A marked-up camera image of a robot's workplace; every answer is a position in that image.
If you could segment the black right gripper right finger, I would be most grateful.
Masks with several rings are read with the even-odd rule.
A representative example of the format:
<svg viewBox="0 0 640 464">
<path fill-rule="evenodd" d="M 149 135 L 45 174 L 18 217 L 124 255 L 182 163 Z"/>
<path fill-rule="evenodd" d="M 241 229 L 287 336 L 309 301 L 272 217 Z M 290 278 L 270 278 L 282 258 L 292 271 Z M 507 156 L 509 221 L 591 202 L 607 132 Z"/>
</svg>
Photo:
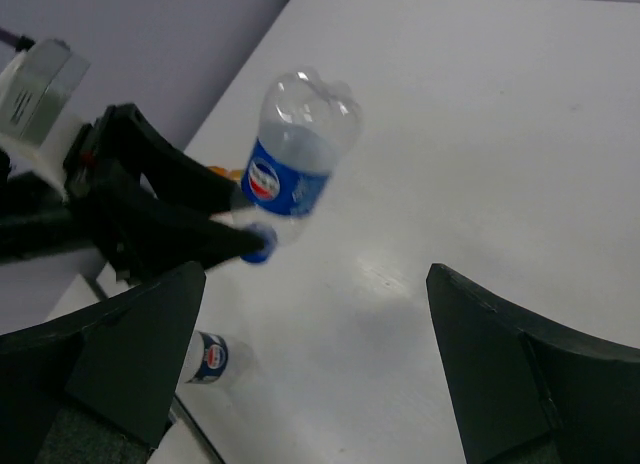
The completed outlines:
<svg viewBox="0 0 640 464">
<path fill-rule="evenodd" d="M 431 319 L 469 463 L 636 463 L 639 351 L 431 266 Z"/>
</svg>

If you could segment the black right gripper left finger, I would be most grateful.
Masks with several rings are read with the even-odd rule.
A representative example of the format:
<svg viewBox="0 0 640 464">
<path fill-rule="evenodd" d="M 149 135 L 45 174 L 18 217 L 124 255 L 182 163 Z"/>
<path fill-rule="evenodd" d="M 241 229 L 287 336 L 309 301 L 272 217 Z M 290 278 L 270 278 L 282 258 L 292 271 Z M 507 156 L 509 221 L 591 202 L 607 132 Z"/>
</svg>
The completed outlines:
<svg viewBox="0 0 640 464">
<path fill-rule="evenodd" d="M 189 262 L 2 335 L 2 462 L 146 462 L 165 433 L 205 280 Z"/>
</svg>

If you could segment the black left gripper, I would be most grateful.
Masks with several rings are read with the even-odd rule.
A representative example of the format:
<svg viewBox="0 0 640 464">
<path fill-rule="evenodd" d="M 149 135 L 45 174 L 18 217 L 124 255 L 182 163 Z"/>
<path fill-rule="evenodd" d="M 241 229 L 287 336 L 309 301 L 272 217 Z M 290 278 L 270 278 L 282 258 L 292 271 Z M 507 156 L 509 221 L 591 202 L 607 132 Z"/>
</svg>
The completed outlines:
<svg viewBox="0 0 640 464">
<path fill-rule="evenodd" d="M 10 175 L 9 164 L 3 154 L 4 264 L 94 247 L 138 284 L 186 262 L 209 270 L 268 250 L 264 232 L 218 220 L 249 207 L 239 186 L 172 146 L 134 104 L 80 128 L 63 159 L 65 197 L 32 171 Z"/>
</svg>

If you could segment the clear bottle black cap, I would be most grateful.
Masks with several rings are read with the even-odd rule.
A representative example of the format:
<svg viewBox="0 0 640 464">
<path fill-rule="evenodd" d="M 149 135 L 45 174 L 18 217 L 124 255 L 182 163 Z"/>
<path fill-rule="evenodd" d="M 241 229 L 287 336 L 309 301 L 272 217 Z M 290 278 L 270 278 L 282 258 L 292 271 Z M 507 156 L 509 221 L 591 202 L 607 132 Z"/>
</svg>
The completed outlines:
<svg viewBox="0 0 640 464">
<path fill-rule="evenodd" d="M 194 330 L 181 369 L 179 383 L 230 387 L 254 365 L 251 348 L 228 335 Z"/>
</svg>

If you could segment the clear Pepsi-label bottle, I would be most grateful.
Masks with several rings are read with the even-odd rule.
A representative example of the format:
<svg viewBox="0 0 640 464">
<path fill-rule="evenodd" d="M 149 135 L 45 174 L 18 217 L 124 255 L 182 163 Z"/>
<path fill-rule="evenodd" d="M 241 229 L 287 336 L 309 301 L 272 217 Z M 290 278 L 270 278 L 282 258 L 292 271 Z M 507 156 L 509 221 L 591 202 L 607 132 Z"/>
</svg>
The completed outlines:
<svg viewBox="0 0 640 464">
<path fill-rule="evenodd" d="M 361 107 L 345 82 L 325 81 L 300 66 L 271 83 L 231 198 L 234 226 L 263 242 L 242 260 L 264 263 L 299 237 L 361 129 Z"/>
</svg>

